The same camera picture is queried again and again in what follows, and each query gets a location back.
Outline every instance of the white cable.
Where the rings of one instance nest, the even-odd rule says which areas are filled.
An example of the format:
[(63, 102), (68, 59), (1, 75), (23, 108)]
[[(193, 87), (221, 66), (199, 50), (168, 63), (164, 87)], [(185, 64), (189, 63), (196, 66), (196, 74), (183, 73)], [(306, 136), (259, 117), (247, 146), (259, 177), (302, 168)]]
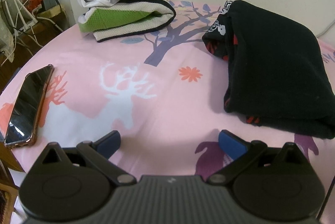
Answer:
[(19, 6), (18, 6), (16, 0), (14, 0), (14, 4), (15, 4), (16, 9), (17, 9), (17, 15), (20, 16), (20, 19), (21, 19), (21, 21), (22, 21), (22, 23), (23, 23), (23, 26), (24, 26), (24, 28), (27, 30), (27, 29), (28, 29), (28, 25), (27, 25), (27, 23), (25, 22), (25, 20), (23, 19), (22, 14), (19, 13), (19, 12), (20, 12), (20, 9), (19, 9)]
[(36, 19), (47, 20), (47, 21), (51, 22), (55, 27), (57, 27), (59, 29), (59, 31), (64, 32), (64, 30), (62, 28), (60, 28), (52, 19), (44, 18), (44, 17), (36, 17)]
[(4, 65), (4, 63), (10, 58), (10, 56), (12, 54), (14, 54), (15, 48), (16, 48), (16, 36), (15, 36), (15, 42), (14, 42), (14, 50), (13, 50), (13, 52), (11, 52), (11, 54), (3, 61), (3, 63), (1, 63), (0, 67), (2, 67), (2, 65)]
[[(17, 18), (18, 18), (18, 14), (16, 15), (16, 21), (15, 21), (15, 28), (17, 26)], [(29, 34), (25, 34), (27, 35), (29, 38), (31, 38), (36, 44), (38, 44), (38, 42)]]
[(34, 54), (30, 51), (29, 47), (24, 43), (24, 41), (22, 39), (20, 39), (20, 37), (17, 37), (17, 39), (21, 42), (19, 43), (17, 41), (16, 43), (19, 44), (19, 45), (22, 45), (24, 48), (26, 48), (28, 50), (28, 52), (31, 54), (31, 56), (34, 56)]
[[(6, 1), (6, 0), (5, 0), (5, 7), (6, 7), (6, 10), (7, 10), (7, 14), (8, 14), (8, 16), (9, 16), (10, 23), (11, 23), (12, 26), (14, 27), (14, 22), (13, 22), (13, 19), (12, 19), (12, 15), (11, 15), (10, 12), (9, 12), (9, 8), (8, 8), (8, 4), (7, 4), (7, 1)], [(19, 33), (17, 32), (16, 29), (14, 29), (14, 34), (15, 34), (16, 36), (19, 35)]]
[(15, 27), (16, 27), (16, 25), (17, 25), (17, 18), (18, 18), (18, 16), (19, 16), (19, 11), (25, 6), (25, 4), (28, 2), (29, 0), (26, 0), (25, 2), (24, 2), (24, 4), (20, 7), (20, 8), (18, 8), (18, 6), (17, 6), (17, 14), (16, 14), (16, 20), (15, 20)]
[(31, 28), (31, 32), (33, 33), (33, 35), (34, 35), (34, 37), (35, 37), (36, 44), (37, 44), (39, 47), (43, 48), (43, 46), (40, 45), (40, 44), (37, 42), (37, 38), (36, 38), (36, 36), (35, 36), (34, 30), (32, 29), (32, 26), (31, 26), (30, 28)]
[(319, 38), (322, 35), (324, 35), (325, 33), (327, 33), (328, 30), (331, 29), (334, 24), (335, 24), (335, 20), (332, 21), (321, 33), (317, 34), (315, 37)]

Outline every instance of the deer print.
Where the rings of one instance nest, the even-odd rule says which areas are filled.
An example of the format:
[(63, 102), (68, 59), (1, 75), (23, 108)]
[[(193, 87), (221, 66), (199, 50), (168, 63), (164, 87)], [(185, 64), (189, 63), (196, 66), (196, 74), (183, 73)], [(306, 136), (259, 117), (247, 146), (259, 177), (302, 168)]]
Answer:
[(57, 104), (64, 94), (64, 87), (57, 89), (58, 101), (50, 101), (44, 127), (41, 129), (49, 141), (57, 141), (60, 145), (76, 145), (84, 140), (98, 140), (112, 130), (116, 119), (123, 122), (125, 128), (133, 127), (132, 96), (143, 99), (155, 97), (149, 94), (153, 84), (147, 80), (146, 73), (139, 80), (135, 80), (138, 66), (125, 67), (116, 72), (114, 85), (108, 86), (105, 82), (106, 69), (113, 64), (103, 66), (99, 73), (99, 84), (107, 92), (107, 103), (94, 118), (86, 117), (80, 112), (69, 109), (66, 104)]

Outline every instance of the purple squirrel print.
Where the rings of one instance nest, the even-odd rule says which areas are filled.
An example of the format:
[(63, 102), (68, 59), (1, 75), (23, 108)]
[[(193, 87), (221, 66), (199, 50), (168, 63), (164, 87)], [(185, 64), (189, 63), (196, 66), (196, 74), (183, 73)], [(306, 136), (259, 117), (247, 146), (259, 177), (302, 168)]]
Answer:
[(196, 167), (195, 175), (200, 175), (204, 180), (220, 170), (224, 166), (232, 162), (232, 159), (225, 154), (219, 147), (218, 142), (202, 142), (195, 150), (195, 154), (206, 151), (199, 157)]
[(294, 134), (294, 142), (300, 148), (300, 150), (305, 155), (308, 161), (309, 161), (308, 150), (313, 151), (314, 155), (319, 155), (319, 149), (316, 146), (313, 137)]

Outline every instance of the electrical cable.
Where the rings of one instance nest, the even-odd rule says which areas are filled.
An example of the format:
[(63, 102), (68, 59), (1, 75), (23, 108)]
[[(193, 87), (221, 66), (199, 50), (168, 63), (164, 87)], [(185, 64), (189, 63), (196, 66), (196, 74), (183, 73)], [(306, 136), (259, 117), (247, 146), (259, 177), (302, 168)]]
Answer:
[(66, 14), (66, 12), (65, 12), (65, 10), (63, 10), (63, 8), (62, 8), (62, 6), (61, 6), (61, 3), (58, 1), (58, 0), (55, 0), (56, 1), (56, 3), (59, 5), (59, 9), (61, 10), (61, 13), (63, 12), (64, 13), (64, 15), (65, 15), (65, 17), (66, 17), (66, 19), (67, 19), (67, 24), (68, 24), (68, 26), (69, 26), (69, 28), (70, 28), (70, 23), (69, 23), (69, 20), (68, 20), (68, 18), (67, 18), (67, 14)]
[(317, 34), (315, 37), (320, 38), (322, 35), (327, 33), (329, 29), (333, 27), (334, 24), (335, 24), (335, 20), (333, 20), (321, 33)]
[(330, 194), (332, 193), (334, 185), (335, 185), (335, 176), (334, 176), (334, 178), (333, 178), (333, 180), (332, 180), (332, 182), (331, 182), (331, 184), (329, 186), (328, 192), (327, 192), (325, 200), (324, 200), (324, 202), (323, 202), (323, 204), (321, 206), (321, 209), (320, 209), (320, 211), (318, 213), (318, 216), (316, 217), (317, 220), (320, 220), (320, 218), (322, 217), (323, 211), (325, 210), (325, 207), (326, 207), (327, 202), (329, 200)]
[(4, 7), (3, 7), (3, 0), (1, 0), (1, 7), (2, 7), (3, 13), (4, 13), (4, 15), (5, 15), (6, 22), (7, 22), (8, 26), (11, 27), (11, 28), (13, 28), (13, 29), (15, 29), (15, 30), (17, 30), (17, 31), (19, 31), (19, 32), (21, 32), (21, 33), (23, 33), (23, 34), (25, 34), (25, 35), (27, 35), (27, 36), (29, 36), (33, 41), (35, 41), (35, 39), (34, 39), (30, 34), (24, 32), (23, 30), (20, 30), (20, 29), (16, 28), (15, 26), (12, 26), (12, 25), (9, 23), (8, 18), (7, 18), (7, 15), (6, 15), (5, 10), (4, 10)]
[(0, 54), (3, 54), (3, 56), (5, 57), (5, 51), (1, 51)]
[(16, 49), (16, 36), (15, 36), (15, 42), (14, 42), (14, 50), (13, 50), (13, 52), (11, 52), (11, 54), (8, 55), (8, 57), (1, 63), (0, 67), (2, 67), (2, 65), (4, 65), (4, 63), (11, 57), (11, 55), (14, 54), (15, 49)]
[(26, 4), (28, 1), (29, 1), (29, 0), (26, 0), (26, 1), (24, 2), (24, 4), (20, 7), (20, 9), (18, 10), (18, 12), (17, 12), (17, 14), (16, 14), (15, 26), (16, 26), (16, 24), (17, 24), (17, 18), (18, 18), (18, 16), (19, 16), (19, 11), (25, 6), (25, 4)]
[(63, 29), (61, 29), (53, 20), (49, 19), (49, 18), (44, 18), (44, 17), (36, 17), (37, 20), (46, 20), (51, 22), (59, 31), (64, 32)]
[(39, 47), (43, 48), (43, 46), (42, 46), (42, 45), (40, 45), (40, 44), (38, 43), (38, 41), (37, 41), (37, 38), (36, 38), (36, 35), (35, 35), (35, 33), (34, 33), (34, 30), (33, 30), (32, 26), (30, 27), (30, 29), (31, 29), (31, 32), (32, 32), (32, 34), (34, 35), (34, 38), (35, 38), (36, 44), (37, 44)]
[(20, 43), (18, 41), (16, 43), (26, 48), (31, 56), (34, 56), (34, 54), (30, 51), (29, 47), (25, 44), (25, 42), (20, 37), (17, 37), (17, 39), (20, 41)]

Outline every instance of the pink bedsheet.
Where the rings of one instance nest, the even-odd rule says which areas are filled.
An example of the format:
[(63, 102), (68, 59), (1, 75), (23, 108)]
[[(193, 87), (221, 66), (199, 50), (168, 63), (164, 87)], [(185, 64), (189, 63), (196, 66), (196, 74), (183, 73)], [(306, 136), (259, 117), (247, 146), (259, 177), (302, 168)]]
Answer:
[[(328, 190), (335, 174), (335, 140), (255, 127), (245, 124), (242, 116), (225, 113), (227, 62), (210, 55), (201, 41), (220, 8), (185, 1), (173, 5), (177, 11), (173, 23), (151, 34), (98, 44), (92, 34), (73, 26), (20, 70), (0, 96), (3, 135), (25, 75), (47, 64), (56, 68), (36, 145), (13, 150), (24, 170), (48, 142), (71, 147), (116, 129), (122, 144), (110, 160), (137, 178), (142, 174), (206, 178), (231, 161), (217, 143), (219, 131), (227, 129), (269, 146), (295, 141)], [(335, 89), (335, 49), (321, 41), (320, 47)], [(323, 223), (335, 223), (332, 208), (335, 193)]]

